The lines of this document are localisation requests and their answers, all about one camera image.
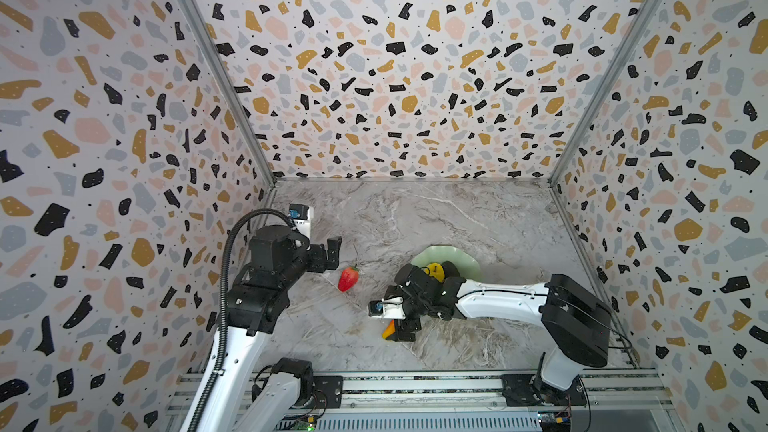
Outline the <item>red yellow fake mango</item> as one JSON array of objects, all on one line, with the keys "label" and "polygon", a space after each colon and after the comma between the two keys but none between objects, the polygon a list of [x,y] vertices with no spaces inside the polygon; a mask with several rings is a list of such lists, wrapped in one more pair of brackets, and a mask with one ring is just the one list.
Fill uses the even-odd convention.
[{"label": "red yellow fake mango", "polygon": [[384,330],[384,332],[382,333],[382,338],[384,340],[388,340],[395,332],[396,332],[396,323],[394,320],[391,320],[387,325],[386,329]]}]

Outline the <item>yellow fake bell pepper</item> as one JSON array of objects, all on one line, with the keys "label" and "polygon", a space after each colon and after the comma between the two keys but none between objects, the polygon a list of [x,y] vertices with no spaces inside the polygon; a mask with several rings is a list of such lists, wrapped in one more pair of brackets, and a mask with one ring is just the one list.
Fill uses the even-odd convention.
[{"label": "yellow fake bell pepper", "polygon": [[431,278],[434,278],[439,283],[443,283],[445,280],[445,270],[440,263],[430,263],[423,268],[423,271]]}]

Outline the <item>red fake strawberry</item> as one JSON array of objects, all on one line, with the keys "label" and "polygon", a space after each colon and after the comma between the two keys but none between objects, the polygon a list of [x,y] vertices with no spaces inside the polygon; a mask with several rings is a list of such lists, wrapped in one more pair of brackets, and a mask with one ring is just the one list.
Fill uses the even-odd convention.
[{"label": "red fake strawberry", "polygon": [[341,292],[347,292],[354,287],[360,278],[359,269],[356,266],[346,267],[339,277],[337,288]]}]

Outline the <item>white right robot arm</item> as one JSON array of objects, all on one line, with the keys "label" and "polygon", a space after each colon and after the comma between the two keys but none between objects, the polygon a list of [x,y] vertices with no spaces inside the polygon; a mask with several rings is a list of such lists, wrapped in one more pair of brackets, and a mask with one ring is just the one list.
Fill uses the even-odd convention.
[{"label": "white right robot arm", "polygon": [[403,266],[379,301],[368,306],[372,317],[388,320],[383,337],[412,342],[424,316],[454,319],[495,318],[540,326],[555,343],[532,376],[511,375],[503,395],[510,406],[565,406],[585,400],[575,389],[582,371],[608,364],[609,307],[563,274],[530,285],[487,284],[460,275],[449,262]]}]

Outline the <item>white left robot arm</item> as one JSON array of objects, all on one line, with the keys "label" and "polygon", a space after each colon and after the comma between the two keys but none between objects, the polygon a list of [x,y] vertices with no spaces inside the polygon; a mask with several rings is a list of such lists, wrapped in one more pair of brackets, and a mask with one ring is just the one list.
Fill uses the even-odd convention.
[{"label": "white left robot arm", "polygon": [[[278,221],[253,233],[249,262],[232,277],[231,254],[239,232],[261,216]],[[291,408],[316,401],[311,363],[283,358],[271,367],[248,409],[240,409],[256,363],[290,305],[290,289],[307,272],[324,273],[339,266],[341,237],[311,243],[313,216],[312,207],[293,204],[286,213],[249,212],[232,227],[220,260],[217,334],[182,430],[272,431]]]}]

